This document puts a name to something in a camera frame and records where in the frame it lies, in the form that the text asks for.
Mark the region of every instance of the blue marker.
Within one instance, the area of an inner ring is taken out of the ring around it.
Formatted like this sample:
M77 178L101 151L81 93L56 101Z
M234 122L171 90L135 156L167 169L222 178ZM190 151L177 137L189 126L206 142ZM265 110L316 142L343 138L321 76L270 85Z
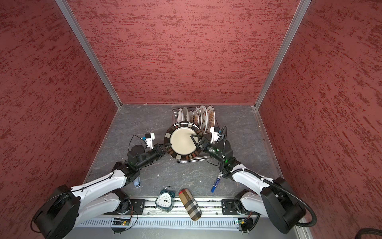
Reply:
M214 185L213 185L212 188L211 188L211 192L214 192L214 191L215 191L215 188L216 188L217 185L219 184L221 177L222 177L222 174L219 174L219 176L217 176L217 178L216 178L216 180L215 180L215 183L214 183Z

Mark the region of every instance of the dish rack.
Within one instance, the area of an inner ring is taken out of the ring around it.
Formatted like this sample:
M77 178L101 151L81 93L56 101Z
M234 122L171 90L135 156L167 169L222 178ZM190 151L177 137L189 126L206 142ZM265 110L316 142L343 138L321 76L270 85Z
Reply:
M189 111L194 111L194 110L196 110L196 107L200 107L200 106L183 106L183 107L172 109L172 123L173 124L176 124L178 122L178 112L180 109L183 109L184 107L187 107L187 109ZM217 127L219 127L219 124L218 124L217 118L216 118L216 112L215 112L215 125ZM177 160L176 162L177 163L192 163L192 162L199 162L199 161L204 161L204 160L207 160L209 158L212 158L211 156L209 156L205 152L201 152L199 155L200 155L199 157L195 157L195 158L190 159L190 160Z

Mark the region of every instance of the plaid case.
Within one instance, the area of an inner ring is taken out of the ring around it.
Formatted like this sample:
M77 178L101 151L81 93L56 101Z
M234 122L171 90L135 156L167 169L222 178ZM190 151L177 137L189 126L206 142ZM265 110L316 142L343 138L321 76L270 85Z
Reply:
M180 200L193 221L202 216L202 211L188 189L182 189L179 193Z

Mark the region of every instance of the red textured wall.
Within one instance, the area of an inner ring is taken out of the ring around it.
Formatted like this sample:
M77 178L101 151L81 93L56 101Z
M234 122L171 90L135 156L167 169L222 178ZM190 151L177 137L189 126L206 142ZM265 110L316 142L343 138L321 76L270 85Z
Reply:
M260 107L315 238L382 229L382 2L313 0Z
M0 238L83 182L117 110L54 0L0 3Z
M68 0L123 103L253 104L299 0Z

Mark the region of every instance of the teal alarm clock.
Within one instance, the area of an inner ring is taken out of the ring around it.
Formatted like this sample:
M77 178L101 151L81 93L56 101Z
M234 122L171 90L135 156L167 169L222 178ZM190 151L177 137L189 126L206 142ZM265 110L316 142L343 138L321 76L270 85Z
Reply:
M175 197L175 192L170 191L170 190L166 190L167 188L169 188L169 187L164 188L160 192L159 196L155 200L155 205L159 209L166 211L166 212L169 212L173 208L173 203L174 203L173 199Z

